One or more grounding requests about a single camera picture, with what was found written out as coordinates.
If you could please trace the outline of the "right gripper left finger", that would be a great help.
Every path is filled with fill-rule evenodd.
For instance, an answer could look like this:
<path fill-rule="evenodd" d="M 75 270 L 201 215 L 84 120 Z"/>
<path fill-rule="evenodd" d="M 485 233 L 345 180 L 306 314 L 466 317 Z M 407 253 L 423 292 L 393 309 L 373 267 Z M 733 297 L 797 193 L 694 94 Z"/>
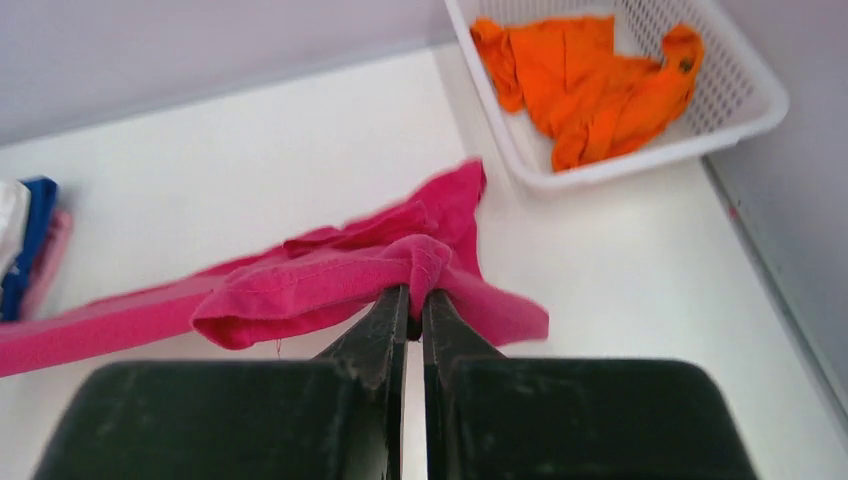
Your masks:
<path fill-rule="evenodd" d="M 316 356 L 94 371 L 38 479 L 397 479 L 410 295 L 395 286 Z"/>

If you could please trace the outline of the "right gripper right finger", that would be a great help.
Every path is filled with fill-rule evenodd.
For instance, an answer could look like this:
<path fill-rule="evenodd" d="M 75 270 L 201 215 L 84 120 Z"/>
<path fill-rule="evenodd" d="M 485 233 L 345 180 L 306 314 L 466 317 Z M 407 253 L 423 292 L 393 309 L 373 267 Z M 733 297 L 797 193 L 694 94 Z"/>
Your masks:
<path fill-rule="evenodd" d="M 448 295 L 422 313 L 432 479 L 753 479 L 725 399 L 679 360 L 510 358 Z"/>

